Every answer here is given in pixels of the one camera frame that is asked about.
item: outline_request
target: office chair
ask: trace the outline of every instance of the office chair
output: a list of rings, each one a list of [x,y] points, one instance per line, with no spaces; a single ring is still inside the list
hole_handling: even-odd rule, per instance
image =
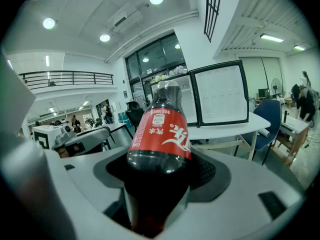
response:
[[[129,101],[126,103],[126,105],[127,105],[127,110],[125,111],[125,114],[132,122],[134,126],[134,132],[136,132],[137,127],[139,126],[141,118],[144,114],[144,110],[140,107],[139,103],[136,101]]]
[[[256,155],[256,152],[258,150],[263,149],[265,146],[269,145],[268,150],[264,156],[262,165],[265,163],[267,156],[269,154],[269,151],[272,146],[272,142],[276,139],[278,135],[278,131],[281,126],[281,105],[278,100],[274,99],[264,99],[261,101],[260,105],[256,107],[256,109],[253,111],[254,114],[264,118],[265,120],[270,122],[270,127],[266,128],[270,132],[270,136],[267,138],[263,136],[262,134],[258,135],[256,137],[256,142],[255,142],[255,148],[254,148],[254,153],[253,153],[253,158]],[[251,145],[252,143],[252,137],[253,133],[246,133],[241,135],[245,141]],[[236,156],[238,147],[236,146],[234,156]]]

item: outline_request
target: person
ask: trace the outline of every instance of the person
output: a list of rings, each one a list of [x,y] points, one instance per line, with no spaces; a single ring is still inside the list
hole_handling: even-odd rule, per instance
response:
[[[316,113],[313,93],[308,88],[299,87],[295,84],[291,92],[296,102],[295,118],[300,117],[304,122],[310,122]]]
[[[100,118],[97,118],[97,119],[95,120],[95,125],[94,125],[94,127],[97,128],[97,127],[99,127],[99,126],[102,126],[102,120],[101,120]]]
[[[113,124],[113,120],[112,120],[112,113],[111,113],[111,109],[110,106],[108,104],[104,104],[105,106],[105,118],[108,124]]]
[[[76,118],[76,115],[74,114],[73,115],[73,117],[72,117],[72,123],[71,123],[71,126],[73,127],[73,129],[74,129],[74,132],[76,133],[76,134],[78,134],[78,133],[81,133],[81,129],[80,129],[80,125],[81,125],[81,123],[80,123],[80,121],[79,120],[77,120],[77,118]]]
[[[311,89],[311,82],[309,80],[309,77],[308,77],[308,74],[306,71],[302,71],[302,74],[303,74],[303,77],[306,79],[306,84],[305,86],[308,88],[308,89]]]

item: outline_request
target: balcony railing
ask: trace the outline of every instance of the balcony railing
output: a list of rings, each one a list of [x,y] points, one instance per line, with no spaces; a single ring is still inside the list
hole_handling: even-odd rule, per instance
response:
[[[113,74],[87,71],[38,71],[19,74],[30,90],[70,85],[113,85]]]

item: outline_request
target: white table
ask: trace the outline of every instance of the white table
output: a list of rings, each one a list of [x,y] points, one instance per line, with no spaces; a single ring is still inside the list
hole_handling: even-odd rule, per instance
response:
[[[296,134],[301,133],[303,130],[305,130],[309,124],[307,122],[304,122],[302,120],[293,118],[291,116],[287,116],[285,122],[281,122],[282,129],[283,127],[289,128]]]
[[[188,127],[188,135],[190,140],[204,140],[204,139],[218,139],[224,137],[236,136],[237,140],[226,143],[219,143],[216,145],[199,145],[193,147],[199,147],[202,149],[219,149],[226,147],[234,147],[239,144],[245,144],[249,149],[249,160],[251,161],[254,155],[257,133],[258,130],[268,128],[270,122],[264,118],[249,112],[249,122],[237,123],[237,124],[225,124],[225,125],[213,125],[213,126],[196,126]],[[249,145],[242,137],[242,134],[253,133],[252,143]]]
[[[121,129],[121,128],[125,128],[126,131],[127,131],[127,133],[129,134],[129,136],[131,137],[131,139],[134,138],[134,137],[132,136],[131,132],[129,131],[127,125],[126,125],[125,123],[123,123],[123,122],[103,124],[103,125],[101,125],[101,126],[98,126],[98,127],[96,127],[96,128],[90,129],[90,130],[88,130],[88,131],[94,131],[94,130],[97,130],[97,129],[99,129],[99,128],[104,128],[104,127],[108,127],[108,128],[110,129],[110,133],[111,133],[111,134],[114,133],[115,131]],[[110,134],[111,139],[113,140],[114,143],[116,143],[111,134]],[[105,142],[106,142],[106,145],[108,146],[108,148],[109,148],[109,150],[110,150],[111,147],[110,147],[109,141],[106,139]]]

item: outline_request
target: white box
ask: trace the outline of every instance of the white box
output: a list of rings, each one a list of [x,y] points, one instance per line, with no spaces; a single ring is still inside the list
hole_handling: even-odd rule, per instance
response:
[[[40,143],[45,150],[51,150],[56,144],[56,138],[61,134],[60,126],[41,125],[32,128],[33,139]]]

